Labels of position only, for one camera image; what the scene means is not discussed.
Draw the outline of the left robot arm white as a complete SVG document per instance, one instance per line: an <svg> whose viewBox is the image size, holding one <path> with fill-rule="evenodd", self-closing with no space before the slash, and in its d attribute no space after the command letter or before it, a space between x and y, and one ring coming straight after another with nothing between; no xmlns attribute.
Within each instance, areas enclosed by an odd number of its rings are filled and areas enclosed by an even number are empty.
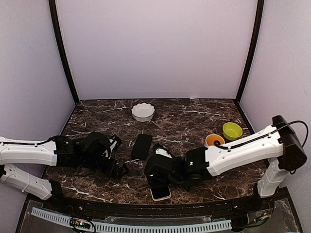
<svg viewBox="0 0 311 233"><path fill-rule="evenodd" d="M41 200L49 200L51 206L63 212L69 207L69 202L63 197L60 183L36 177L19 169L16 164L87 168L120 179L129 172L124 161L112 156L120 145L121 139L116 135L108 138L100 132L91 132L77 139L57 135L45 141L19 141L1 137L0 182Z"/></svg>

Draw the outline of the silver smartphone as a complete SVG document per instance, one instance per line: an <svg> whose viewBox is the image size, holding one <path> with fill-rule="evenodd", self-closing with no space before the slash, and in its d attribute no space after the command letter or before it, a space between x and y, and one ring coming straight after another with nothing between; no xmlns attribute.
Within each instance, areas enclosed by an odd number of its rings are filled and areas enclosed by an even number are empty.
<svg viewBox="0 0 311 233"><path fill-rule="evenodd" d="M168 186L160 188L151 188L150 191L153 201L166 200L171 197L171 191Z"/></svg>

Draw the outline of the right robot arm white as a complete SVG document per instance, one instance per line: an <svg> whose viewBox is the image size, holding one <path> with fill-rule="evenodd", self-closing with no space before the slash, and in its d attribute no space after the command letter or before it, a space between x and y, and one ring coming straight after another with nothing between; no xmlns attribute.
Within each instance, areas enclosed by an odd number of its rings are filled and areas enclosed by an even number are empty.
<svg viewBox="0 0 311 233"><path fill-rule="evenodd" d="M287 174L302 167L307 160L304 144L291 127L293 124L278 115L272 118L271 125L255 134L222 145L192 149L183 157L175 157L164 146L156 144L144 169L149 187L154 190L176 185L190 190L234 168L268 159L269 166L255 185L255 195L248 199L248 207L257 211Z"/></svg>

